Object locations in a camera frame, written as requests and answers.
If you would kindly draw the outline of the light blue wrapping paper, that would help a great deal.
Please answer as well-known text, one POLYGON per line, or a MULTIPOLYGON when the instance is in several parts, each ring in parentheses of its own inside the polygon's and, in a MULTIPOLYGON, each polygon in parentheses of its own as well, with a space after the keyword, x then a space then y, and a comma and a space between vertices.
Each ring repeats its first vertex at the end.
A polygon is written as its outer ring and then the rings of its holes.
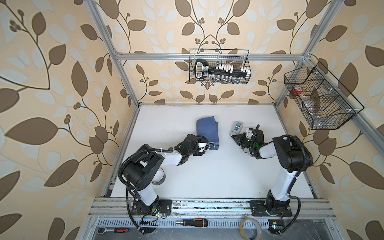
POLYGON ((219 123, 216 122, 215 117, 206 117, 197 120, 196 130, 199 136, 204 136, 207 138, 209 143, 214 144, 214 150, 219 150, 219 123))

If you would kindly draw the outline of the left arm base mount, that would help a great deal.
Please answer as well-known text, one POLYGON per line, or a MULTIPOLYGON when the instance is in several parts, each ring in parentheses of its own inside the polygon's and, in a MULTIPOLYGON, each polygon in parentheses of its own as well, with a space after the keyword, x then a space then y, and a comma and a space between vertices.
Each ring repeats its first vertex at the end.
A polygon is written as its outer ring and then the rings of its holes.
POLYGON ((138 215, 138 216, 151 215, 151 216, 165 217, 171 214, 172 200, 156 199, 150 206, 147 206, 141 200, 134 200, 131 210, 133 215, 138 215))

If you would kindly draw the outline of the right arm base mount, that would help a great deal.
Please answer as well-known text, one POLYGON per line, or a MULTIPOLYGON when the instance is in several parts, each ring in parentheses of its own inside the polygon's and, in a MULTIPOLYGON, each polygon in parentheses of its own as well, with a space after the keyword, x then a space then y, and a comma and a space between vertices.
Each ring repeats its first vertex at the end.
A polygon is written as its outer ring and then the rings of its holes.
POLYGON ((293 213, 288 201, 253 200, 250 201, 253 217, 292 217, 293 213))

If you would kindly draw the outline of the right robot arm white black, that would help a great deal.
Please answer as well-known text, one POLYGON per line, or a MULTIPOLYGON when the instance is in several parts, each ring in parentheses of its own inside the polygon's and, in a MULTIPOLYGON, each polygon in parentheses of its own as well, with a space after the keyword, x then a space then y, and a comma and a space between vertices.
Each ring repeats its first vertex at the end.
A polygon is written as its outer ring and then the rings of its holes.
POLYGON ((276 215, 287 208, 294 184, 313 164, 313 157, 302 141, 297 136, 282 135, 265 143, 264 133, 259 129, 252 130, 249 138, 246 133, 231 137, 242 150, 247 149, 247 153, 257 160, 278 158, 281 169, 276 183, 268 192, 264 209, 269 215, 276 215))

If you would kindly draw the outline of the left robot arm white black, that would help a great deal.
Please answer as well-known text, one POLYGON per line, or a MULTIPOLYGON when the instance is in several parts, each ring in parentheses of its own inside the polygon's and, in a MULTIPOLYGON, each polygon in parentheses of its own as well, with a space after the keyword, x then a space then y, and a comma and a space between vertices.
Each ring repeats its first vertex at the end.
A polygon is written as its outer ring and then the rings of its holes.
POLYGON ((153 208, 159 198, 153 185, 164 182, 165 174, 161 174, 163 167, 181 166, 190 156, 202 156, 213 146, 214 143, 206 137, 193 134, 188 134, 181 143, 169 149, 144 144, 123 161, 118 178, 135 200, 153 208))

